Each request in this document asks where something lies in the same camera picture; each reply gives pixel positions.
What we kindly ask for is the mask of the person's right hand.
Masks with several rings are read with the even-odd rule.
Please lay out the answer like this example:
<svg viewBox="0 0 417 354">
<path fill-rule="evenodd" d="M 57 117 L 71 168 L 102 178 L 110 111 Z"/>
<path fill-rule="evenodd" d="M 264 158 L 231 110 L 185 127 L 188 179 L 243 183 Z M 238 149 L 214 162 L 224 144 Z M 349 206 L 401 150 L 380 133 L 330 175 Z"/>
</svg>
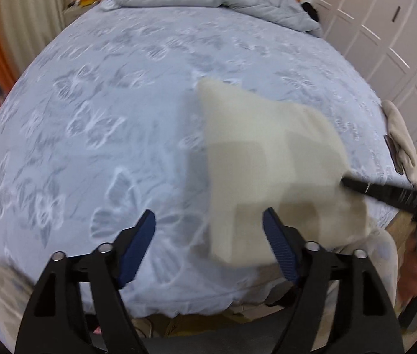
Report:
<svg viewBox="0 0 417 354">
<path fill-rule="evenodd" d="M 417 297 L 417 251 L 414 234 L 407 239 L 399 271 L 397 292 L 402 305 L 408 304 L 412 298 Z"/>
</svg>

